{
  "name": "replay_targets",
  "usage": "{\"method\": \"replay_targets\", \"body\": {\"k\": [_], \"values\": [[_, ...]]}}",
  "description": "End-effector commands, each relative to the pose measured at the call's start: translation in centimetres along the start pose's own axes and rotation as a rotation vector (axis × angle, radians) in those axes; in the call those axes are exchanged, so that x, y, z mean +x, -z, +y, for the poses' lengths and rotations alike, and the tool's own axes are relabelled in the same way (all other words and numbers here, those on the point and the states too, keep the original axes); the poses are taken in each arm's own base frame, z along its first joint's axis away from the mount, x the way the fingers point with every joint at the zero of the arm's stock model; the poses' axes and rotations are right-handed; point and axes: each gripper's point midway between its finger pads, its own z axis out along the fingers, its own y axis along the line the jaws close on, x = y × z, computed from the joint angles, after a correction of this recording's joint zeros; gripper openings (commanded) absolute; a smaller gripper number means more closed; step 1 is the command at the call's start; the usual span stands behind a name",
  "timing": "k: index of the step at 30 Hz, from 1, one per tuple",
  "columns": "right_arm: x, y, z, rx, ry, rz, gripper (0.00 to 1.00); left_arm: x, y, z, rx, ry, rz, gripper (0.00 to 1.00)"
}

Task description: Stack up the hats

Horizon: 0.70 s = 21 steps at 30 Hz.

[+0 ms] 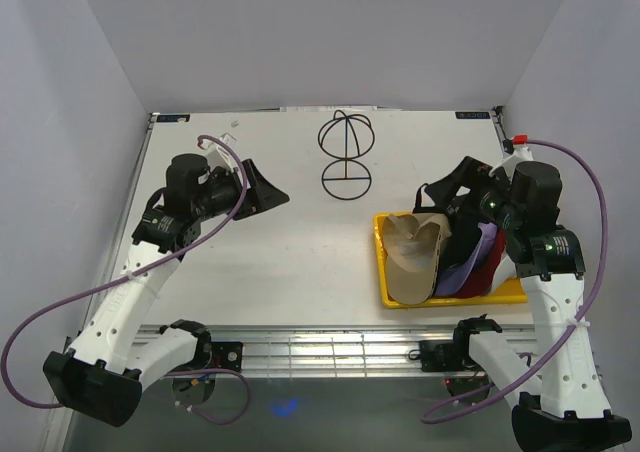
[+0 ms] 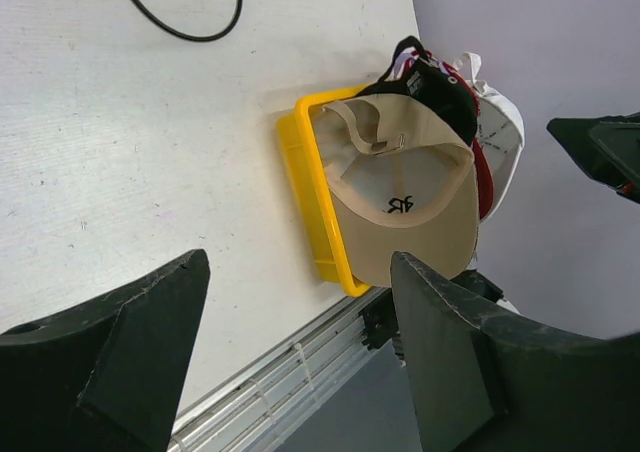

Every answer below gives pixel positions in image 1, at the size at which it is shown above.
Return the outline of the black baseball cap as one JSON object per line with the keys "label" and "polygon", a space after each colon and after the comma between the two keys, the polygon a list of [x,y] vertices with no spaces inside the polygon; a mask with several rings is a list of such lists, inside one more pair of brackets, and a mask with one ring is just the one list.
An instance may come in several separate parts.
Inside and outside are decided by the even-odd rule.
{"label": "black baseball cap", "polygon": [[451,235],[441,249],[439,268],[446,270],[459,267],[470,258],[481,238],[481,230],[478,227],[480,220],[472,214],[427,205],[423,198],[426,188],[427,183],[424,183],[416,191],[413,213],[439,213],[447,218]]}

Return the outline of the beige baseball cap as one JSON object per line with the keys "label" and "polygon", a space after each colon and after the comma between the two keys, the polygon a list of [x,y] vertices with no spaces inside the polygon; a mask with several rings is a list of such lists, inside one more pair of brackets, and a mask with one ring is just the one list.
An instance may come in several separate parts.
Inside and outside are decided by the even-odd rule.
{"label": "beige baseball cap", "polygon": [[384,219],[386,286],[393,300],[402,305],[419,305],[432,296],[441,252],[450,236],[444,214],[390,214]]}

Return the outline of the purple baseball cap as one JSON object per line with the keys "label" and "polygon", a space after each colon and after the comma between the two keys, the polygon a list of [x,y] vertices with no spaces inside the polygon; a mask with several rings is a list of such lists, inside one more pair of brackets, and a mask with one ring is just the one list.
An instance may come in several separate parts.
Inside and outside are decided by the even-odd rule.
{"label": "purple baseball cap", "polygon": [[494,246],[498,228],[492,223],[479,222],[481,238],[470,258],[459,267],[438,270],[438,278],[434,292],[435,297],[454,297],[462,287],[472,270],[479,266]]}

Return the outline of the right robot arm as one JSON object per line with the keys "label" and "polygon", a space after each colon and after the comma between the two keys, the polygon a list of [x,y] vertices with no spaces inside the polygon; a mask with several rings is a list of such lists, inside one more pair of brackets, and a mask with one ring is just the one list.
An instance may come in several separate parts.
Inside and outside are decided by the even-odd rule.
{"label": "right robot arm", "polygon": [[503,232],[541,354],[527,365],[496,321],[481,316],[455,328],[454,362],[486,373],[498,391],[483,403],[508,403],[521,450],[605,451],[629,442],[632,429],[612,412],[597,375],[584,317],[580,243],[557,222],[561,191],[560,173],[549,164],[519,160],[508,173],[471,157],[425,187],[436,207]]}

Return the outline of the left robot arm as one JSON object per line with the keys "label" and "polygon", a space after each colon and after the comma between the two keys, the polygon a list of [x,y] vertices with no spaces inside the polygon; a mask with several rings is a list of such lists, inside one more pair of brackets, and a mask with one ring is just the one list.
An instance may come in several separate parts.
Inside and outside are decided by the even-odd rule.
{"label": "left robot arm", "polygon": [[165,185],[147,202],[132,234],[118,284],[89,325],[63,352],[43,365],[55,397],[67,408],[114,427],[136,411],[143,392],[173,371],[201,371],[212,362],[207,327],[180,319],[138,350],[134,339],[151,306],[177,270],[203,222],[220,215],[238,221],[287,203],[246,159],[239,171],[210,167],[198,154],[174,157]]}

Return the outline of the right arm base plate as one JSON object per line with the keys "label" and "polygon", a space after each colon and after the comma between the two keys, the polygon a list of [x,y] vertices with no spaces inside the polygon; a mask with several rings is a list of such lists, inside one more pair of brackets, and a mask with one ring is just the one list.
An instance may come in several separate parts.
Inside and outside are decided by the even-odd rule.
{"label": "right arm base plate", "polygon": [[481,368],[466,361],[452,340],[421,340],[408,352],[412,362],[419,362],[422,372],[479,372]]}

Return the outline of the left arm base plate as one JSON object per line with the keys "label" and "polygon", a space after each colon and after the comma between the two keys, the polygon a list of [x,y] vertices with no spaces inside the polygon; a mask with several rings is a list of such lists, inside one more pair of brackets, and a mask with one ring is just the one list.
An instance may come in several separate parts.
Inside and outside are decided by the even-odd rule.
{"label": "left arm base plate", "polygon": [[240,372],[242,370],[244,344],[238,341],[212,342],[209,368],[221,368]]}

